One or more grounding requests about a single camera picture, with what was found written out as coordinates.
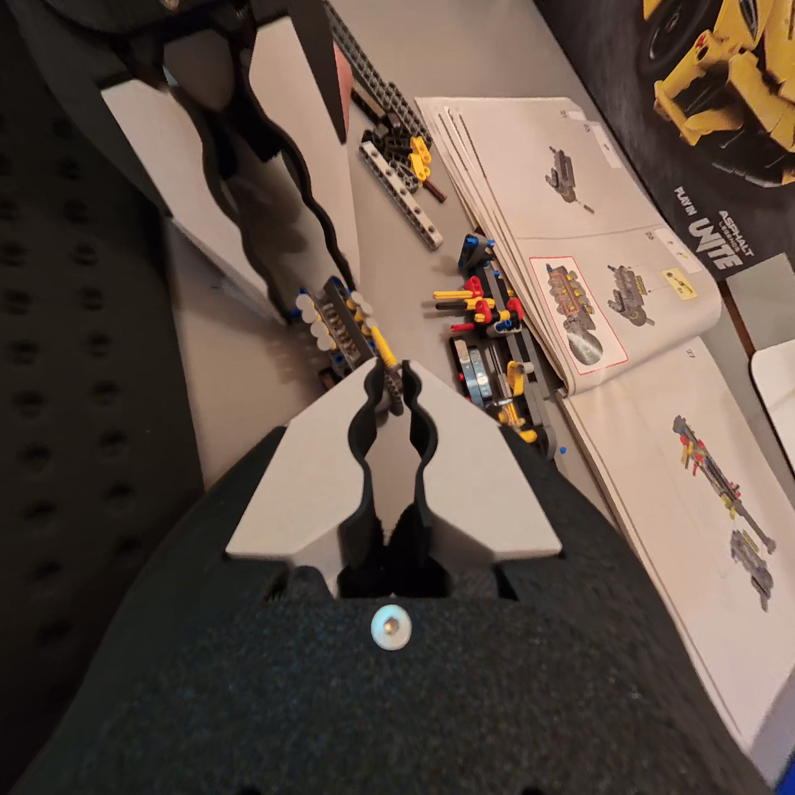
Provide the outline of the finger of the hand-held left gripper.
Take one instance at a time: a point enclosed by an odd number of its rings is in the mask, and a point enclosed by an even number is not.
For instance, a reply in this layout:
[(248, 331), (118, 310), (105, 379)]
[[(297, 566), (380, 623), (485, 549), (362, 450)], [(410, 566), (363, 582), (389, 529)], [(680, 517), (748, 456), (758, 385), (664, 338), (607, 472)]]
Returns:
[(259, 25), (247, 82), (295, 177), (298, 219), (310, 244), (296, 273), (300, 283), (322, 284), (334, 275), (354, 291), (361, 257), (333, 40), (327, 23), (310, 31), (308, 48), (300, 33), (290, 15)]
[(256, 151), (269, 143), (257, 125), (242, 81), (190, 78), (184, 86), (163, 70), (160, 84), (131, 79), (103, 90), (103, 99), (184, 237), (215, 266), (232, 293), (267, 320), (289, 323), (275, 255), (264, 234), (268, 212), (253, 181)]

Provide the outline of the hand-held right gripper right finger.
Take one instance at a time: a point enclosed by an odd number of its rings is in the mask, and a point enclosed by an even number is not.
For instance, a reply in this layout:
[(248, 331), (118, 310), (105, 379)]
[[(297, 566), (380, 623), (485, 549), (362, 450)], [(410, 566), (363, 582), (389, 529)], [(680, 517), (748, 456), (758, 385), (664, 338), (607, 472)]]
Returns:
[(554, 557), (562, 551), (522, 468), (531, 445), (415, 360), (402, 366), (420, 548), (446, 572)]

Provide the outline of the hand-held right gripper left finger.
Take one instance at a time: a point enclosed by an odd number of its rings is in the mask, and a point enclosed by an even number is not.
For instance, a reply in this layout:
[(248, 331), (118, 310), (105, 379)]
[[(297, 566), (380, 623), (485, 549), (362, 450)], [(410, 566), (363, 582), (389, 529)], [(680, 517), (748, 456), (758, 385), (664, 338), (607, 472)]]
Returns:
[(230, 558), (313, 567), (325, 581), (361, 564), (375, 520), (366, 453), (384, 376), (369, 359), (281, 429), (226, 545)]

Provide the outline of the single yellow toy pin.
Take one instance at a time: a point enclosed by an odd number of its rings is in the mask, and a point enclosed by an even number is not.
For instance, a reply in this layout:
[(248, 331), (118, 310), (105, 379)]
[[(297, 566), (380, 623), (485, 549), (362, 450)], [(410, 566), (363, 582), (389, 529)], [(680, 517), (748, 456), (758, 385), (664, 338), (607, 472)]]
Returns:
[(384, 388), (388, 397), (388, 410), (395, 417), (400, 417), (405, 410), (403, 403), (402, 368), (398, 364), (398, 360), (378, 327), (378, 324), (372, 320), (369, 328), (378, 356), (383, 361)]

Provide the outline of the black toy gear assembly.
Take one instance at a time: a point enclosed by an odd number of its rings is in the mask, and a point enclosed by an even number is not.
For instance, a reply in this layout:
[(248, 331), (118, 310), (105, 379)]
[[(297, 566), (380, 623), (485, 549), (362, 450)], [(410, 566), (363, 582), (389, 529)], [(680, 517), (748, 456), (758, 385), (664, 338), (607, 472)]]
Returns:
[(366, 361), (380, 358), (376, 343), (365, 331), (363, 307), (338, 277), (330, 277), (315, 292), (299, 289), (294, 306), (293, 318), (302, 321), (318, 352), (328, 358), (319, 371), (327, 390)]

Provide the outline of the toy car set box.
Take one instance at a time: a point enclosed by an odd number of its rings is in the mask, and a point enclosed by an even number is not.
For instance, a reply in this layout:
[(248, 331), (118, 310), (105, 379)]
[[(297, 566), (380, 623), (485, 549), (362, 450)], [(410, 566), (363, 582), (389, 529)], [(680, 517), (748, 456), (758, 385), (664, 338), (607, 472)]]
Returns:
[(793, 2), (536, 4), (663, 218), (711, 275), (780, 254), (793, 264)]

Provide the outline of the person's left hand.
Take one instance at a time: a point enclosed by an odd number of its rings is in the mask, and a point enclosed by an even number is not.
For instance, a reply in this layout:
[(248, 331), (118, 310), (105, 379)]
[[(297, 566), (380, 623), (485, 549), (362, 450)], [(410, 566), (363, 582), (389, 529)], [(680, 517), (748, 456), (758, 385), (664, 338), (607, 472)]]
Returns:
[(340, 86), (340, 99), (343, 111), (344, 129), (347, 133), (349, 129), (350, 106), (352, 101), (353, 74), (352, 67), (348, 59), (341, 51), (340, 47), (334, 43), (333, 52), (335, 56), (336, 71)]

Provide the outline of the long black toy beam assembly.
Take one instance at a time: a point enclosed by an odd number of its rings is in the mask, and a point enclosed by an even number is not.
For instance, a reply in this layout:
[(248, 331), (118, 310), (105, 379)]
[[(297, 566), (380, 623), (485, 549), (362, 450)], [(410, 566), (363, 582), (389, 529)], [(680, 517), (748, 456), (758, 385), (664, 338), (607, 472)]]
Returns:
[(410, 194), (423, 188), (443, 204), (447, 196), (431, 179), (428, 128), (398, 87), (384, 81), (332, 3), (324, 1), (323, 6), (333, 42), (352, 70), (352, 103), (371, 122), (362, 141), (374, 146)]

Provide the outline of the partly built toy chassis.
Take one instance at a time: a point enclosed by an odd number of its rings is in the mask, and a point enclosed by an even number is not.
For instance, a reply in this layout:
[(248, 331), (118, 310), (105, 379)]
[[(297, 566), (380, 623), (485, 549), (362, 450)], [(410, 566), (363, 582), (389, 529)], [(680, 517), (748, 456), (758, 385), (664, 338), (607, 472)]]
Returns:
[(432, 294), (445, 318), (462, 395), (558, 467), (569, 452), (553, 423), (550, 369), (530, 330), (530, 313), (507, 280), (496, 243), (467, 234), (457, 262), (460, 287)]

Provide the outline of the grey toy beam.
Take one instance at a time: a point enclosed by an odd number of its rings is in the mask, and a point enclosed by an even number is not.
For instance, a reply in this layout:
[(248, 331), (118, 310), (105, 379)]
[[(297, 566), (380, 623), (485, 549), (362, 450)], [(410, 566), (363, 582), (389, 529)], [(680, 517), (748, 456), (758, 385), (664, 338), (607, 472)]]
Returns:
[(378, 152), (372, 142), (360, 143), (359, 153), (365, 166), (382, 185), (395, 207), (426, 247), (431, 251), (438, 251), (443, 245), (443, 236), (405, 186), (396, 169)]

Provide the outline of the building instruction booklet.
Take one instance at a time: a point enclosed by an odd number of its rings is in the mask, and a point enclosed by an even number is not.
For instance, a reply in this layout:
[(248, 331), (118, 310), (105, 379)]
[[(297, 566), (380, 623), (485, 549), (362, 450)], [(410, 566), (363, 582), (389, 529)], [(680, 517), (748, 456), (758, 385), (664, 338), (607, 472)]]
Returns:
[(703, 341), (717, 284), (570, 99), (417, 103), (721, 717), (787, 754), (793, 505)]

